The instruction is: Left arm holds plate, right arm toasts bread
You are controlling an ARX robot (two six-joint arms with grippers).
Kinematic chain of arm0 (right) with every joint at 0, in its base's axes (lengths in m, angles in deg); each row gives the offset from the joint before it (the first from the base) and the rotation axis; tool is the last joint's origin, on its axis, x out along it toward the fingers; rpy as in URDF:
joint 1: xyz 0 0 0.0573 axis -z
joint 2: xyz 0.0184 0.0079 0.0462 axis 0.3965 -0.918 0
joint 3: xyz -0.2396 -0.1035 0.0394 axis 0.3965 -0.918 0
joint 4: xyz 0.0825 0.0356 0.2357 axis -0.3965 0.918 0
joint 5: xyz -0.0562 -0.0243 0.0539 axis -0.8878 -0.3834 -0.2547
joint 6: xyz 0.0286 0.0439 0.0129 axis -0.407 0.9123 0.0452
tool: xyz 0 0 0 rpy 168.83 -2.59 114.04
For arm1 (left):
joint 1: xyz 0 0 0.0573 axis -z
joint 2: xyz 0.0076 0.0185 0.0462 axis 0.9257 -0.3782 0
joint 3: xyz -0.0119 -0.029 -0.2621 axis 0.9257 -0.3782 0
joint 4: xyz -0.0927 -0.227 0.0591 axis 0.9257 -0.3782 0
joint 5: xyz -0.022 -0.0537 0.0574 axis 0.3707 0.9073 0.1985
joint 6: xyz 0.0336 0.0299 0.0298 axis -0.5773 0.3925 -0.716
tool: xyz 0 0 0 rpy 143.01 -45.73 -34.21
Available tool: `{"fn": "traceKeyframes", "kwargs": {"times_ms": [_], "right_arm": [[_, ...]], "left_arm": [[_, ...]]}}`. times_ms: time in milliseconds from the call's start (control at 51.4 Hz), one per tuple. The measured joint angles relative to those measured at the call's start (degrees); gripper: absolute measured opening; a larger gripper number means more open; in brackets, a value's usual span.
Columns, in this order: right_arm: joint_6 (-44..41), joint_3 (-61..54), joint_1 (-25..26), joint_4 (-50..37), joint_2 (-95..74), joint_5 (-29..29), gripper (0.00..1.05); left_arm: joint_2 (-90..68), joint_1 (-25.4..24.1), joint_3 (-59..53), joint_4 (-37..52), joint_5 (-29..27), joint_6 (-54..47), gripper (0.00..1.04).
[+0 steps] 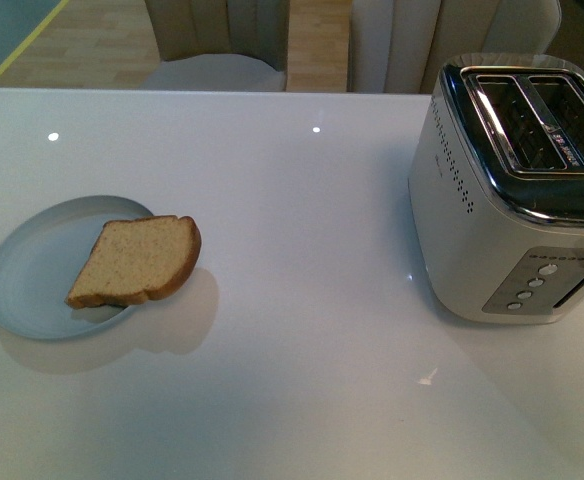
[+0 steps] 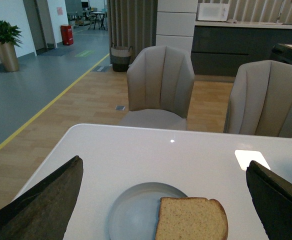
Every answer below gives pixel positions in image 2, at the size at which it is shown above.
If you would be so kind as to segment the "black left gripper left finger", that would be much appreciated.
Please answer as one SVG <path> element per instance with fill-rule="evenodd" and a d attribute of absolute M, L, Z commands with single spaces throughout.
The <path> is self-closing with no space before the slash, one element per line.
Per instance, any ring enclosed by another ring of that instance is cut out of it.
<path fill-rule="evenodd" d="M 0 209 L 0 240 L 62 240 L 82 178 L 83 160 L 75 156 Z"/>

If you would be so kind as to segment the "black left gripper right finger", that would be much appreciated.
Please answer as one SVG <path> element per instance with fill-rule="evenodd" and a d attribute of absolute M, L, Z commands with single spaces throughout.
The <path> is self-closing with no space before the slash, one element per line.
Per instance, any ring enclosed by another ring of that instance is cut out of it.
<path fill-rule="evenodd" d="M 252 160 L 246 183 L 270 240 L 292 240 L 292 183 Z"/>

